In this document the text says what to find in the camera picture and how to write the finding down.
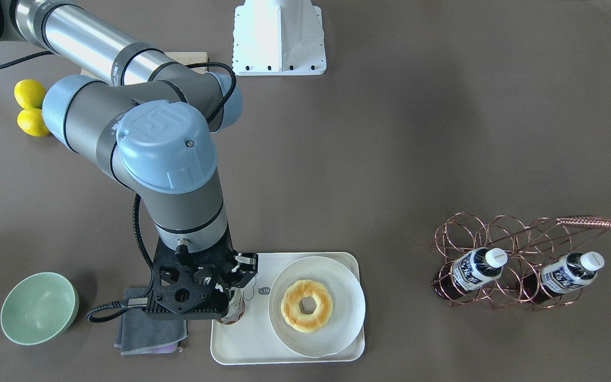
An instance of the folded cloth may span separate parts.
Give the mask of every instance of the folded cloth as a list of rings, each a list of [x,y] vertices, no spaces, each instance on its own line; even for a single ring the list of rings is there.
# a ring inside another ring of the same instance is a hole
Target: folded cloth
[[[145,288],[128,288],[124,298],[138,298]],[[121,315],[115,348],[121,355],[160,354],[176,351],[180,340],[187,338],[187,321],[151,319],[140,309]]]

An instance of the yellow lemon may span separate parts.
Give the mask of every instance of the yellow lemon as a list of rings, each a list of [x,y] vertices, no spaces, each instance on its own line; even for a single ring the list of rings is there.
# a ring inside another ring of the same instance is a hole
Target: yellow lemon
[[[41,118],[41,109],[25,109],[18,115],[18,126],[32,137],[43,137],[50,133]]]
[[[23,109],[39,109],[46,90],[35,80],[22,80],[13,89],[15,100]]]

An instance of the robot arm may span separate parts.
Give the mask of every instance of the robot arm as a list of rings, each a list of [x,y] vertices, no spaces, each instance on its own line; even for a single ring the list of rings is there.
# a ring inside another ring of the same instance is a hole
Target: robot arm
[[[241,113],[238,90],[224,97],[230,77],[195,73],[72,0],[0,5],[0,39],[25,39],[102,80],[60,80],[44,98],[43,117],[68,149],[142,196],[160,234],[146,312],[223,317],[258,265],[256,254],[232,247],[210,136]]]

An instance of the copper wire bottle holder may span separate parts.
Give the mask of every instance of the copper wire bottle holder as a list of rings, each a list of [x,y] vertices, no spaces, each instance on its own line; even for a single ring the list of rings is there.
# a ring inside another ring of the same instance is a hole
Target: copper wire bottle holder
[[[450,306],[480,300],[487,300],[493,309],[521,303],[526,303],[531,310],[569,305],[579,300],[583,288],[553,297],[539,286],[540,269],[565,254],[578,251],[609,230],[611,219],[592,215],[540,218],[525,225],[510,215],[499,215],[489,223],[484,223],[470,213],[456,213],[437,228],[434,242],[428,245],[429,248],[436,248],[444,258],[444,265],[435,275],[431,286],[436,293],[449,300]],[[501,278],[469,293],[452,288],[460,296],[454,298],[453,292],[450,296],[444,288],[444,282],[453,284],[452,264],[463,254],[478,247],[499,247],[507,252],[509,261],[503,268]],[[536,278],[534,291],[523,288],[521,280],[528,276]],[[545,293],[548,298],[543,298],[544,302],[534,302],[540,300],[536,298],[540,293]]]

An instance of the blue plastic cap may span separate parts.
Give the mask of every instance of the blue plastic cap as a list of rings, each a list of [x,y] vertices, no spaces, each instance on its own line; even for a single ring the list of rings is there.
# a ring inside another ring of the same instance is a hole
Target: blue plastic cap
[[[63,142],[70,150],[65,137],[65,117],[70,103],[75,95],[86,85],[92,82],[100,82],[95,78],[75,74],[56,82],[44,97],[41,105],[41,116],[49,131]]]
[[[206,119],[184,102],[151,101],[131,109],[117,124],[117,147],[138,183],[166,194],[202,187],[218,163]]]
[[[230,85],[232,84],[232,79],[229,75],[223,73],[215,73],[209,72],[211,75],[216,77],[216,80],[219,82],[221,86],[221,93],[225,96],[230,89]],[[212,133],[216,133],[221,129],[224,129],[231,124],[237,122],[240,119],[240,115],[242,114],[242,93],[240,92],[240,87],[235,86],[235,90],[233,90],[232,95],[228,99],[228,101],[223,106],[223,120],[221,121],[221,126],[218,130],[213,131]]]

